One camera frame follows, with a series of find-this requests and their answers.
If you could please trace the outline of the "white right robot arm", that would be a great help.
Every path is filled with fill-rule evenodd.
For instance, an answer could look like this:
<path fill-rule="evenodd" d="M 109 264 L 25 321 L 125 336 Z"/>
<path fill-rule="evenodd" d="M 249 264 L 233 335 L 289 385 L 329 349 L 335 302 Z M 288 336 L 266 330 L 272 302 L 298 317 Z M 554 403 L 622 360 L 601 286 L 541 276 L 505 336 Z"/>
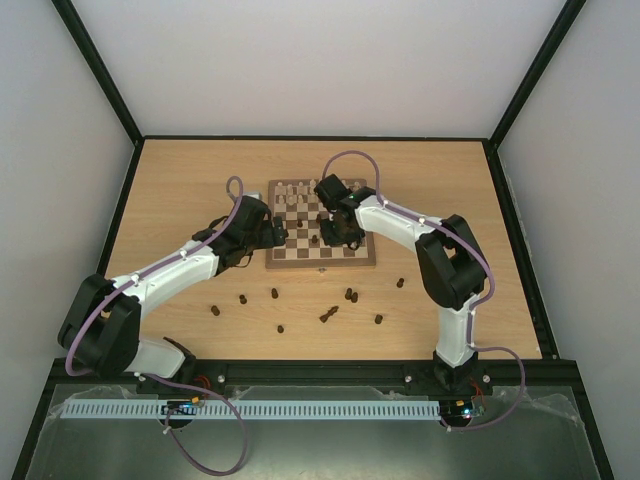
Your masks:
<path fill-rule="evenodd" d="M 460 390 L 477 362 L 473 320 L 490 278 L 466 220 L 458 215 L 444 220 L 424 216 L 370 187 L 352 190 L 335 175 L 322 179 L 314 193 L 330 213 L 320 222 L 328 245 L 358 247 L 367 233 L 375 233 L 416 254 L 424 289 L 439 308 L 434 377 L 444 390 Z"/>

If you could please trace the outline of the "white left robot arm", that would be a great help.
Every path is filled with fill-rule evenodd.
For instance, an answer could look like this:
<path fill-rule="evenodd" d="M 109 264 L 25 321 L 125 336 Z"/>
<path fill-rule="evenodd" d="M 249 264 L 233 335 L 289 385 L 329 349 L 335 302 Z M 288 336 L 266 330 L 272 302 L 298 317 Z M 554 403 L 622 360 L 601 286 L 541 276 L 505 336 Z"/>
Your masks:
<path fill-rule="evenodd" d="M 58 333 L 67 351 L 67 374 L 174 377 L 187 359 L 186 348 L 168 338 L 142 337 L 142 321 L 187 288 L 238 267 L 255 251 L 284 245 L 286 237 L 281 217 L 260 199 L 243 195 L 229 215 L 151 265 L 112 279 L 87 277 Z"/>

